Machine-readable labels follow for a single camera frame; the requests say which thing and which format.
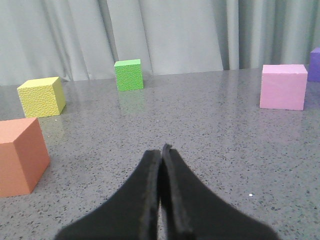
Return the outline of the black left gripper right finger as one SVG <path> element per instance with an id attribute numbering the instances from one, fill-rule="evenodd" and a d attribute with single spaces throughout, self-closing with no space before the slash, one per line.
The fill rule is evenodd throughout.
<path id="1" fill-rule="evenodd" d="M 169 240 L 277 240 L 267 225 L 213 193 L 171 145 L 162 149 L 159 191 Z"/>

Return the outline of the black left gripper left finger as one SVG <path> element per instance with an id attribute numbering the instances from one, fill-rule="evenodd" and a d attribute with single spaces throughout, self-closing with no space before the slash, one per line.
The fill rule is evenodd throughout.
<path id="1" fill-rule="evenodd" d="M 121 188 L 97 209 L 64 227 L 57 240 L 155 240 L 159 150 L 147 150 Z"/>

